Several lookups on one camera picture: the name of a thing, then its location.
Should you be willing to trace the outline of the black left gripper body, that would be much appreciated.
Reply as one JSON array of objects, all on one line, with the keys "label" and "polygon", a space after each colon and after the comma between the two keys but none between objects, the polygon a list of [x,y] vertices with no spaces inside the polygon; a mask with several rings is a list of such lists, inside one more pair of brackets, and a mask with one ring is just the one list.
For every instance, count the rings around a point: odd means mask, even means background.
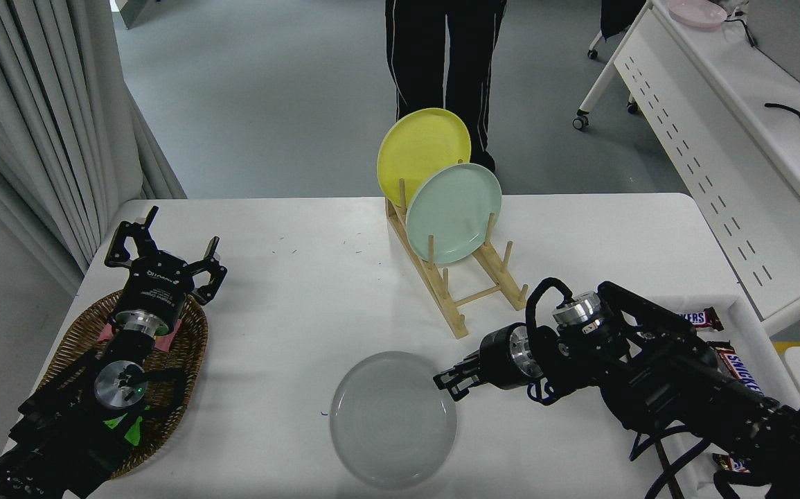
[{"label": "black left gripper body", "polygon": [[140,319],[174,326],[188,294],[194,290],[188,263],[172,254],[138,256],[128,266],[130,277],[117,302],[117,324]]}]

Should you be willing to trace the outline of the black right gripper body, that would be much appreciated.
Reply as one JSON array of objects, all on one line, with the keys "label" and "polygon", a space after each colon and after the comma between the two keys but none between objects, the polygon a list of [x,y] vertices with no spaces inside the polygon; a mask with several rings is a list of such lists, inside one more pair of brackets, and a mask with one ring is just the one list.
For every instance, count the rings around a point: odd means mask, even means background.
[{"label": "black right gripper body", "polygon": [[485,335],[479,345],[479,381],[499,389],[519,387],[519,369],[510,356],[510,339],[519,324]]}]

